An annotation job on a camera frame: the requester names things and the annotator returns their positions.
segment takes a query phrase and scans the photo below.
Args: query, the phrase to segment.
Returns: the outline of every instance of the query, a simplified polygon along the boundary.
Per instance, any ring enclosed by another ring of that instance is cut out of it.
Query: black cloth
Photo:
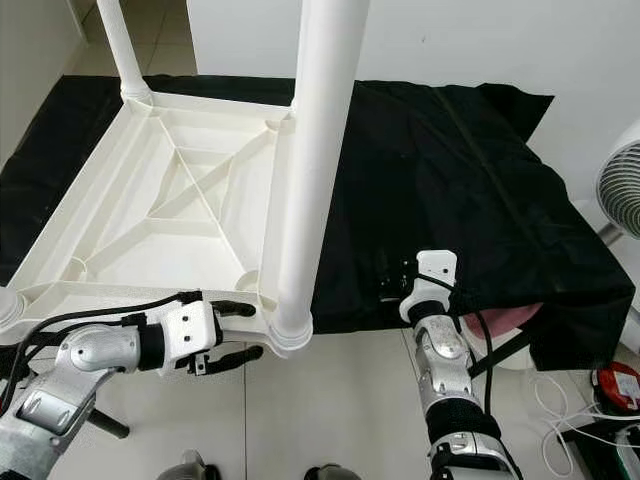
[[[287,105],[287,79],[149,77],[155,91]],[[551,97],[514,87],[356,82],[320,260],[317,333],[395,328],[403,262],[458,255],[452,308],[544,302],[541,369],[614,352],[634,286],[527,148]],[[13,274],[117,113],[119,81],[63,77],[0,175],[0,280]]]

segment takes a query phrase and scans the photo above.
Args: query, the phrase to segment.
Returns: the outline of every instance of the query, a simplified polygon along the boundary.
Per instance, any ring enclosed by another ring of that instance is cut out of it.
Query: tiled floor
[[[143,74],[196,73],[185,0],[122,0]],[[83,22],[89,45],[70,73],[117,75],[96,8]],[[220,355],[241,348],[224,345]],[[342,463],[364,480],[424,479],[428,437],[410,331],[316,336],[289,360],[258,362],[211,378],[119,376],[98,406],[132,427],[116,440],[86,425],[51,478],[153,479],[195,448],[225,480],[299,480],[307,468]],[[540,441],[547,431],[533,399],[533,373],[497,369],[493,410],[525,478],[555,478]],[[584,406],[565,373],[570,411]],[[476,382],[482,398],[484,381]],[[552,390],[545,398],[557,400]],[[550,457],[565,467],[556,442]],[[577,471],[571,478],[583,478]]]
[[[143,75],[197,73],[186,0],[121,0],[121,4]],[[96,6],[82,25],[88,45],[68,73],[116,76],[118,72]]]

